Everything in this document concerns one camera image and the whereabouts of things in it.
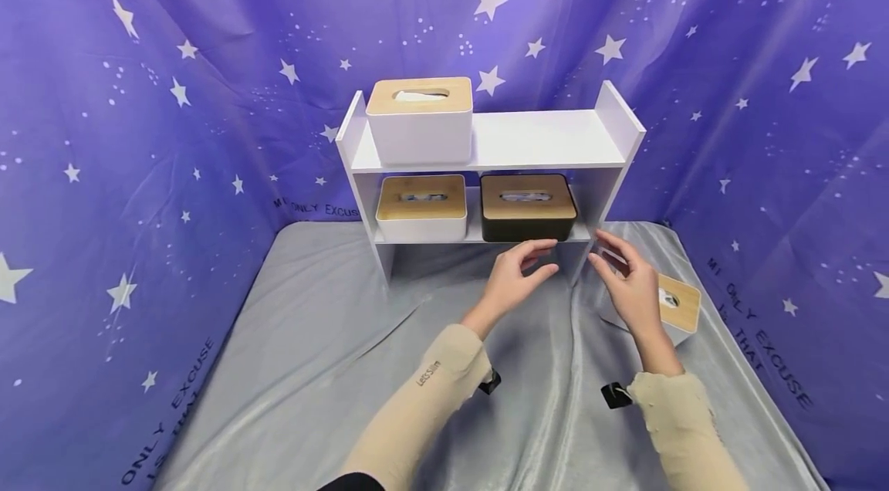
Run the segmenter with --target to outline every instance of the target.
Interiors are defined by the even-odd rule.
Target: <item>black tissue box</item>
[[[521,242],[565,241],[577,208],[562,174],[486,174],[481,176],[482,239]]]

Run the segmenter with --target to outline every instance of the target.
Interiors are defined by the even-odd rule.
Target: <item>black clip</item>
[[[608,385],[602,387],[602,396],[606,398],[608,408],[612,410],[615,408],[628,407],[628,405],[633,404],[633,399],[630,397],[630,393],[628,393],[619,382],[610,382]]]
[[[486,395],[490,395],[499,384],[501,384],[501,376],[497,373],[497,370],[491,368],[491,380],[490,381],[482,381],[478,387],[482,390]]]

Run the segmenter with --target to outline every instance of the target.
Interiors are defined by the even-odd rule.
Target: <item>shelf board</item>
[[[466,238],[462,240],[464,244],[485,244],[482,239],[482,209],[479,205],[478,186],[469,186],[466,188],[466,206],[468,209],[468,220],[466,227]],[[584,224],[580,215],[571,228],[567,242],[589,242],[590,230]],[[380,231],[380,227],[376,227],[374,233],[374,244],[416,244],[415,242],[391,242],[384,239],[384,234]],[[424,242],[423,244],[445,244],[445,242]]]
[[[622,168],[626,163],[595,110],[475,113],[472,133],[473,153],[466,164],[383,165],[370,125],[364,123],[351,171]]]

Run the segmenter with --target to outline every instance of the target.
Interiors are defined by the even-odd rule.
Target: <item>left hand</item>
[[[558,265],[543,265],[528,276],[524,276],[522,271],[533,267],[540,257],[548,256],[556,242],[527,240],[498,255],[485,292],[475,309],[482,309],[486,317],[498,320],[531,296],[535,288],[557,273]]]

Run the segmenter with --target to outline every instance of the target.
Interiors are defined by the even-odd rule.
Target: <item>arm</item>
[[[435,435],[481,382],[490,380],[491,362],[483,340],[506,313],[558,270],[549,264],[522,275],[555,244],[555,240],[532,240],[497,256],[478,305],[435,338],[420,367],[358,438],[342,474],[367,474],[386,491],[408,489]]]
[[[686,374],[673,343],[661,325],[657,271],[634,247],[615,235],[597,235],[620,250],[630,275],[619,276],[599,256],[590,263],[602,276],[614,308],[639,351],[644,373],[627,388],[642,408],[645,428],[674,491],[745,491],[747,484],[715,430],[703,384]]]

